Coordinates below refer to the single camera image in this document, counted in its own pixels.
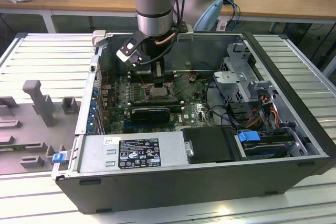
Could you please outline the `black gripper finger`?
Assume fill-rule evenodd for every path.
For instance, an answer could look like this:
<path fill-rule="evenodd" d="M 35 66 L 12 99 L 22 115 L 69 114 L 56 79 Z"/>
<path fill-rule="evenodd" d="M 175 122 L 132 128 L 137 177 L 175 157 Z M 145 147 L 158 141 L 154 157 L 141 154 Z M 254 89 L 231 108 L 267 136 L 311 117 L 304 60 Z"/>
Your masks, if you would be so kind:
<path fill-rule="evenodd" d="M 157 61 L 155 63 L 155 71 L 154 71 L 154 87 L 161 88 L 163 87 L 164 82 L 164 71 L 161 69 L 161 63 Z"/>

